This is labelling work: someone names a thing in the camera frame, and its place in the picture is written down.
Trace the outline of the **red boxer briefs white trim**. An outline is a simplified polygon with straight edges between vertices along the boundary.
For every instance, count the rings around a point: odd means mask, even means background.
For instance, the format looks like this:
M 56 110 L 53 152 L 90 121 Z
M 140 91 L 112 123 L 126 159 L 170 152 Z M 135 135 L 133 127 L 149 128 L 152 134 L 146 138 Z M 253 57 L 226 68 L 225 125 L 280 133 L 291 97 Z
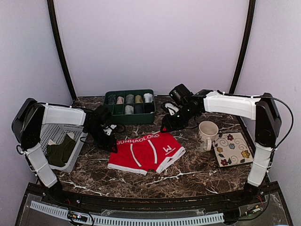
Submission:
M 140 138 L 118 140 L 117 153 L 112 153 L 107 168 L 146 175 L 153 170 L 162 173 L 186 152 L 170 134 L 148 134 Z

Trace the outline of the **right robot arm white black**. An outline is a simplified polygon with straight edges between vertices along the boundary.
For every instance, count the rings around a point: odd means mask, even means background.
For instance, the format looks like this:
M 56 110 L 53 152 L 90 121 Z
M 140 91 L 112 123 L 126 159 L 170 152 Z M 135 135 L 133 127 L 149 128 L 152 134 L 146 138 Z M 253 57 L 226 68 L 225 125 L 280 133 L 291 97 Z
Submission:
M 282 120 L 277 109 L 277 98 L 270 93 L 261 96 L 245 96 L 203 89 L 193 94 L 180 86 L 174 88 L 170 97 L 179 110 L 167 113 L 160 131 L 182 130 L 188 121 L 201 113 L 224 113 L 255 121 L 255 154 L 247 183 L 252 185 L 240 193 L 240 200 L 250 204 L 258 197 L 258 190 L 268 169 L 271 167 L 275 151 L 280 143 L 277 138 Z

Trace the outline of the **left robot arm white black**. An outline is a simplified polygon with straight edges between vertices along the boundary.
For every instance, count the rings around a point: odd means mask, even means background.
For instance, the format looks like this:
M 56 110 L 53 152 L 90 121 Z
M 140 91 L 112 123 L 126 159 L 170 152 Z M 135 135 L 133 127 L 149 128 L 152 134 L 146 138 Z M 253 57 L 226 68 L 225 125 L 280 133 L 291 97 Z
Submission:
M 57 186 L 60 182 L 54 170 L 70 173 L 90 135 L 95 144 L 116 153 L 117 140 L 113 134 L 115 125 L 110 122 L 111 112 L 101 105 L 95 110 L 38 102 L 28 98 L 12 122 L 12 131 L 25 154 L 29 165 L 41 183 L 50 188 L 48 198 L 56 205 L 66 202 L 66 194 Z M 57 164 L 63 154 L 47 157 L 49 141 L 58 145 L 70 137 L 75 146 L 68 150 L 62 164 Z

